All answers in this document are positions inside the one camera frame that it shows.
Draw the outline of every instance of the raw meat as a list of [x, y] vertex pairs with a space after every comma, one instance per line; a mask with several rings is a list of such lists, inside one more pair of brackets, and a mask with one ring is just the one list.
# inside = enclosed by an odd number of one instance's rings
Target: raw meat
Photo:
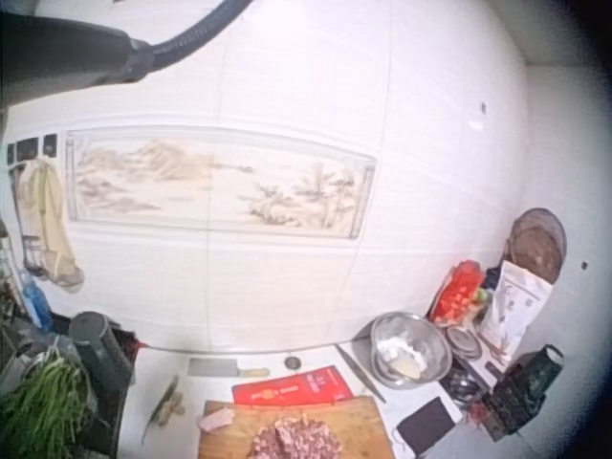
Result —
[[262, 427], [250, 459], [339, 459], [342, 445], [321, 421], [283, 418]]

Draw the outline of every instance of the white paper bag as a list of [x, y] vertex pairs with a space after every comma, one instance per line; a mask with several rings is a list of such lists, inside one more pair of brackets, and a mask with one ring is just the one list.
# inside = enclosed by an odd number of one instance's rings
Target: white paper bag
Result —
[[552, 290], [553, 286], [544, 279], [504, 261], [492, 305], [478, 331], [497, 357], [503, 361], [512, 359]]

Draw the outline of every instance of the wooden cutting board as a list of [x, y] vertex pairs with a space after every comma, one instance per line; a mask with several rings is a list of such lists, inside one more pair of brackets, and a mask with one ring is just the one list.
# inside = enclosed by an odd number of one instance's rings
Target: wooden cutting board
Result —
[[383, 420], [371, 397], [303, 406], [252, 406], [208, 401], [205, 413], [224, 407], [234, 411], [233, 424], [201, 435], [199, 459], [246, 459], [252, 439], [261, 427], [280, 418], [299, 418], [302, 414], [327, 424], [342, 444], [343, 459], [394, 458]]

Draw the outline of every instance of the plastic bottle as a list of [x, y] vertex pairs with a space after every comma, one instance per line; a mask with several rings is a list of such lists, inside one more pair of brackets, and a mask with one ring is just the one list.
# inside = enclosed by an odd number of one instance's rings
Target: plastic bottle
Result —
[[28, 272], [21, 273], [21, 281], [23, 283], [24, 302], [33, 324], [43, 332], [51, 332], [54, 323], [47, 297]]

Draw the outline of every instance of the stainless steel bowl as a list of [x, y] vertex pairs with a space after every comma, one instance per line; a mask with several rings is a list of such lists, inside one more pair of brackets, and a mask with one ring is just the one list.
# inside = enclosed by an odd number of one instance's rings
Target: stainless steel bowl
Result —
[[442, 332], [409, 313], [389, 313], [372, 325], [372, 367], [381, 383], [408, 389], [444, 378], [452, 352]]

